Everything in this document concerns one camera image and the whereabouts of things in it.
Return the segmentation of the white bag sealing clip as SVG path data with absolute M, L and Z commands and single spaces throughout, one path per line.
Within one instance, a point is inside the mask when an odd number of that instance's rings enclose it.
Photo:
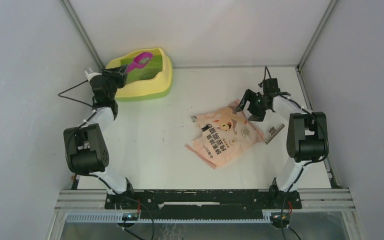
M 269 136 L 265 139 L 264 143 L 268 145 L 278 134 L 279 132 L 285 127 L 285 125 L 282 123 L 278 127 L 271 127 L 268 130 Z

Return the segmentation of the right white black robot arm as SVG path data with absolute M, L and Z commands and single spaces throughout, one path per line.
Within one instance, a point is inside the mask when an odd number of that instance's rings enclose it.
M 249 121 L 262 122 L 268 110 L 280 114 L 288 122 L 287 159 L 281 172 L 274 178 L 277 187 L 269 194 L 269 203 L 282 208 L 289 201 L 287 192 L 297 190 L 300 178 L 310 165 L 323 162 L 329 154 L 327 116 L 321 111 L 310 111 L 281 91 L 277 78 L 262 80 L 261 92 L 247 89 L 236 111 L 247 110 Z

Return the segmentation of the pink cat litter bag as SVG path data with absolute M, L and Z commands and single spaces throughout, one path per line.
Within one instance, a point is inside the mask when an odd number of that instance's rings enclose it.
M 239 103 L 236 99 L 213 112 L 192 116 L 202 135 L 185 148 L 212 169 L 229 164 L 265 140 L 263 132 L 247 119 L 246 114 L 236 112 Z

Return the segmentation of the yellow green litter box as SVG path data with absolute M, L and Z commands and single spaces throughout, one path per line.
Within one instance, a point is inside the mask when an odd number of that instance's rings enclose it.
M 117 90 L 115 99 L 119 102 L 131 102 L 162 98 L 172 86 L 173 64 L 169 56 L 160 47 L 143 48 L 112 59 L 107 69 L 131 64 L 141 53 L 153 54 L 152 59 L 142 69 L 134 69 L 127 74 L 126 85 Z

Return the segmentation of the magenta plastic scoop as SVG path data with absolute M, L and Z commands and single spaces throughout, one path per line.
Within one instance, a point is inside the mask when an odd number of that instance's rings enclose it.
M 125 71 L 126 74 L 130 73 L 135 69 L 143 69 L 152 60 L 154 55 L 151 52 L 142 52 L 133 58 L 132 62 L 127 66 Z

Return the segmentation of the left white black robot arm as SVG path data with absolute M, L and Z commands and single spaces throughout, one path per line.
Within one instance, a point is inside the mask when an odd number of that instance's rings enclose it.
M 137 196 L 130 181 L 109 166 L 110 154 L 103 136 L 106 129 L 118 116 L 116 93 L 126 85 L 128 65 L 87 70 L 86 83 L 93 96 L 91 114 L 76 127 L 63 131 L 65 159 L 69 170 L 79 176 L 100 181 L 109 195 L 117 195 L 117 202 L 129 209 Z

